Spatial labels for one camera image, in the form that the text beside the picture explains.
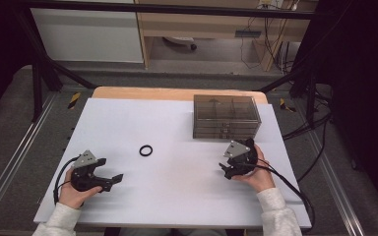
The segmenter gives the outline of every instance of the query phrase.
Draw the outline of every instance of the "white tabletop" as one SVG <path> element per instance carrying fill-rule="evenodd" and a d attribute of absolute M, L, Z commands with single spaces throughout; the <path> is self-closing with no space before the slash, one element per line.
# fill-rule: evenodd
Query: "white tabletop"
<path fill-rule="evenodd" d="M 271 105 L 259 104 L 262 125 L 255 142 L 266 158 L 297 187 Z M 258 228 L 260 203 L 254 190 L 223 177 L 219 163 L 227 140 L 194 140 L 193 101 L 90 98 L 54 173 L 34 222 L 54 210 L 52 191 L 61 167 L 89 149 L 106 158 L 95 175 L 124 174 L 110 192 L 85 202 L 78 223 L 91 226 Z M 143 157 L 139 149 L 153 147 Z M 297 216 L 310 227 L 303 203 L 277 176 L 277 187 Z"/>

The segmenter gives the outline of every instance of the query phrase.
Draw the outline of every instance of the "white cabinet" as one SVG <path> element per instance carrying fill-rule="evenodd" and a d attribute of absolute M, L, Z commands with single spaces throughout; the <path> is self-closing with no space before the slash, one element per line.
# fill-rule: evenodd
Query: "white cabinet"
<path fill-rule="evenodd" d="M 134 3 L 133 0 L 99 2 Z M 45 49 L 54 60 L 143 63 L 135 13 L 31 11 Z"/>

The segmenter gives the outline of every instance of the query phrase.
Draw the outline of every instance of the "person's right hand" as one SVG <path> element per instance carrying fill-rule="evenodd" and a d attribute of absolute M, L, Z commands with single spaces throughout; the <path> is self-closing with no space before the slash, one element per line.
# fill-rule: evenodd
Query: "person's right hand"
<path fill-rule="evenodd" d="M 85 200 L 100 192 L 102 187 L 97 186 L 87 191 L 79 192 L 73 188 L 72 184 L 70 183 L 72 172 L 73 168 L 70 168 L 66 172 L 66 177 L 64 179 L 65 184 L 63 184 L 61 187 L 59 203 L 71 208 L 80 208 Z"/>
<path fill-rule="evenodd" d="M 256 148 L 257 155 L 259 157 L 259 160 L 257 160 L 257 165 L 269 167 L 269 161 L 265 159 L 265 155 L 262 153 L 260 148 L 257 145 L 254 145 L 254 148 Z M 253 189 L 257 191 L 257 193 L 260 193 L 263 190 L 275 188 L 275 182 L 273 181 L 272 174 L 268 170 L 257 167 L 250 174 L 235 175 L 232 176 L 231 179 L 249 184 L 251 187 L 253 187 Z"/>

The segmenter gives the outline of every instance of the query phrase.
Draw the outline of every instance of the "black cable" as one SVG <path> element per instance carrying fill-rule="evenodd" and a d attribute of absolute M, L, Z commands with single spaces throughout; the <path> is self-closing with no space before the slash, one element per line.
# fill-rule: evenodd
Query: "black cable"
<path fill-rule="evenodd" d="M 278 61 L 277 59 L 275 58 L 275 55 L 273 54 L 272 52 L 272 47 L 275 43 L 279 42 L 281 36 L 282 36 L 282 32 L 284 31 L 284 27 L 286 25 L 286 21 L 283 22 L 283 26 L 281 28 L 281 24 L 279 25 L 279 35 L 278 35 L 278 38 L 271 44 L 270 41 L 269 41 L 269 33 L 268 33 L 268 27 L 270 26 L 272 22 L 269 23 L 269 19 L 265 18 L 265 46 L 266 46 L 266 49 L 269 51 L 270 55 L 272 56 L 272 60 L 273 60 L 273 63 L 274 65 L 279 69 L 279 70 L 282 70 L 282 68 L 279 66 L 278 64 Z"/>
<path fill-rule="evenodd" d="M 315 225 L 315 222 L 316 222 L 316 215 L 315 215 L 315 208 L 314 206 L 311 204 L 311 201 L 309 201 L 308 197 L 305 195 L 305 193 L 303 193 L 303 191 L 300 192 L 303 196 L 303 198 L 305 198 L 306 202 L 308 202 L 308 205 L 309 205 L 309 209 L 307 209 L 308 213 L 309 213 L 309 210 L 311 211 L 311 227 L 310 228 L 307 228 L 307 229 L 302 229 L 302 233 L 308 233 L 310 232 L 313 228 L 314 228 L 314 225 Z"/>
<path fill-rule="evenodd" d="M 300 192 L 299 190 L 297 190 L 292 184 L 290 184 L 290 182 L 286 178 L 284 178 L 284 176 L 282 176 L 272 165 L 270 165 L 268 162 L 262 159 L 259 159 L 259 160 L 264 162 L 269 167 L 262 166 L 262 165 L 255 165 L 255 164 L 246 164 L 246 163 L 239 163 L 238 165 L 251 166 L 251 167 L 264 169 L 277 175 L 303 201 L 303 204 L 306 207 L 306 211 L 308 213 L 310 212 L 311 214 L 311 227 L 309 229 L 302 230 L 302 232 L 307 233 L 310 230 L 312 230 L 312 228 L 315 225 L 315 208 L 311 204 L 311 201 L 308 199 L 308 197 L 303 192 Z"/>
<path fill-rule="evenodd" d="M 317 97 L 317 98 L 319 98 L 321 100 L 325 100 L 327 102 L 330 102 L 332 100 L 331 98 L 326 97 L 323 94 L 321 94 L 321 92 L 319 92 L 319 90 L 317 90 L 316 88 L 315 88 L 315 97 Z"/>
<path fill-rule="evenodd" d="M 275 175 L 277 175 L 302 201 L 303 203 L 306 205 L 306 200 L 305 198 L 303 197 L 303 195 L 292 185 L 290 184 L 290 182 L 284 178 L 284 176 L 282 176 L 278 171 L 276 171 L 276 169 L 274 169 L 273 167 L 266 167 L 266 166 L 262 166 L 262 165 L 256 165 L 256 164 L 246 164 L 246 163 L 239 163 L 239 164 L 236 164 L 236 165 L 242 165 L 242 166 L 250 166 L 250 167 L 256 167 L 256 168 L 260 168 L 260 169 L 264 169 L 264 170 L 267 170 L 267 171 L 270 171 L 272 173 L 274 173 Z"/>
<path fill-rule="evenodd" d="M 314 159 L 314 161 L 312 162 L 311 166 L 308 167 L 308 169 L 305 171 L 305 173 L 302 174 L 302 176 L 300 176 L 298 179 L 297 179 L 297 182 L 299 183 L 300 181 L 302 181 L 303 178 L 306 177 L 306 175 L 309 174 L 309 172 L 311 172 L 312 168 L 315 166 L 315 164 L 317 163 L 318 159 L 321 157 L 322 155 L 322 152 L 324 150 L 324 147 L 325 147 L 325 132 L 326 132 L 326 128 L 327 128 L 327 124 L 328 124 L 328 120 L 325 121 L 325 124 L 324 124 L 324 130 L 322 132 L 322 145 L 321 145 L 321 149 L 317 155 L 317 157 Z"/>
<path fill-rule="evenodd" d="M 243 59 L 243 50 L 242 50 L 242 47 L 244 46 L 244 33 L 245 33 L 247 30 L 251 32 L 250 27 L 251 27 L 251 25 L 253 24 L 253 22 L 254 22 L 255 20 L 256 20 L 256 18 L 253 18 L 253 17 L 249 18 L 249 19 L 248 19 L 248 23 L 247 23 L 247 27 L 244 28 L 244 30 L 243 30 L 242 33 L 241 33 L 241 46 L 240 46 L 240 50 L 241 50 L 241 61 L 244 63 L 244 65 L 245 65 L 248 69 L 253 69 L 253 68 L 259 67 L 259 66 L 261 65 L 261 62 L 259 62 L 259 64 L 257 64 L 257 65 L 249 66 L 249 65 L 247 64 L 247 62 L 245 62 L 244 59 Z"/>
<path fill-rule="evenodd" d="M 349 0 L 348 1 L 348 5 L 346 6 L 346 8 L 343 10 L 342 14 L 340 15 L 339 19 L 333 24 L 333 26 L 327 30 L 327 32 L 321 37 L 321 39 L 315 43 L 315 45 L 308 51 L 308 53 L 303 56 L 298 62 L 295 63 L 295 67 L 299 66 L 301 63 L 303 63 L 305 61 L 305 59 L 307 59 L 309 57 L 309 55 L 312 54 L 312 52 L 318 48 L 318 46 L 330 35 L 330 33 L 336 28 L 336 26 L 339 24 L 340 20 L 343 18 L 343 16 L 346 14 L 348 8 L 351 6 L 351 3 L 353 2 L 354 0 Z"/>
<path fill-rule="evenodd" d="M 289 53 L 289 45 L 290 45 L 290 42 L 288 41 L 287 44 L 286 44 L 286 52 L 284 53 L 284 61 L 285 62 L 287 61 L 287 54 Z M 286 63 L 282 64 L 282 69 L 283 69 L 284 73 L 288 73 Z"/>
<path fill-rule="evenodd" d="M 285 61 L 285 62 L 283 62 L 284 64 L 287 64 L 287 63 L 293 63 L 294 62 L 294 60 L 293 61 Z"/>
<path fill-rule="evenodd" d="M 315 109 L 316 109 L 316 110 L 318 110 L 318 107 L 320 107 L 320 106 L 325 106 L 325 107 L 327 107 L 327 108 L 330 108 L 330 106 L 329 106 L 327 103 L 324 103 L 324 102 L 322 102 L 322 101 L 319 100 L 319 99 L 316 99 L 316 101 L 318 101 L 318 105 L 315 106 Z"/>
<path fill-rule="evenodd" d="M 54 190 L 53 190 L 53 199 L 54 199 L 54 204 L 56 205 L 59 201 L 59 198 L 58 198 L 58 190 L 61 186 L 63 186 L 64 184 L 68 183 L 68 182 L 65 182 L 63 183 L 62 185 L 58 185 L 58 183 L 60 182 L 60 178 L 61 178 L 61 175 L 64 173 L 64 170 L 66 169 L 66 167 L 72 163 L 73 161 L 76 161 L 77 159 L 79 158 L 78 157 L 75 157 L 75 158 L 72 158 L 70 159 L 69 161 L 66 162 L 66 164 L 64 164 L 64 166 L 61 168 L 60 172 L 59 172 L 59 175 L 57 176 L 57 180 L 56 180 L 56 183 L 54 184 Z"/>
<path fill-rule="evenodd" d="M 331 115 L 332 115 L 332 114 L 331 114 L 331 112 L 330 112 L 330 113 L 328 113 L 327 115 L 325 115 L 324 117 L 322 117 L 321 119 L 315 121 L 315 122 L 314 122 L 314 128 L 319 127 L 319 126 L 323 125 L 324 123 L 326 123 L 328 120 L 330 120 Z M 296 136 L 302 135 L 302 134 L 304 134 L 304 133 L 306 133 L 306 132 L 308 132 L 308 131 L 314 129 L 314 128 L 312 128 L 309 124 L 308 124 L 308 125 L 306 125 L 306 124 L 308 124 L 307 121 L 305 121 L 305 122 L 304 122 L 299 128 L 297 128 L 296 130 L 294 130 L 294 131 L 292 131 L 292 132 L 290 132 L 290 133 L 288 133 L 288 134 L 283 135 L 283 140 L 286 141 L 286 140 L 292 139 L 292 138 L 294 138 L 294 137 L 296 137 Z"/>
<path fill-rule="evenodd" d="M 278 64 L 278 66 L 279 66 L 279 61 L 281 60 L 281 49 L 282 49 L 282 43 L 281 43 L 281 45 L 279 46 L 279 49 L 278 49 L 278 53 L 276 53 L 276 56 L 275 56 L 275 60 L 276 61 L 274 61 L 274 63 L 276 62 L 276 64 Z"/>
<path fill-rule="evenodd" d="M 272 4 L 259 4 L 259 5 L 257 6 L 257 8 L 259 8 L 259 9 L 269 9 L 269 7 L 274 7 L 274 8 L 276 8 L 276 9 L 278 9 L 278 10 L 285 10 L 285 9 L 283 9 L 283 8 L 280 8 L 280 7 L 275 6 L 275 5 L 272 5 Z"/>

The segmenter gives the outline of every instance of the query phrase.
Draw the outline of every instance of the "black rubber ring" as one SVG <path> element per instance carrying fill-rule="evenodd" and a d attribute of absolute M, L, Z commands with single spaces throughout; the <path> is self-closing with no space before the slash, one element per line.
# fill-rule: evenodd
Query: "black rubber ring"
<path fill-rule="evenodd" d="M 144 148 L 149 148 L 149 149 L 150 149 L 150 152 L 147 153 L 147 154 L 142 153 L 142 151 L 143 151 Z M 153 148 L 152 148 L 151 146 L 149 146 L 149 145 L 142 146 L 142 147 L 140 148 L 140 155 L 142 155 L 142 156 L 149 156 L 149 155 L 151 155 L 152 153 L 153 153 Z"/>

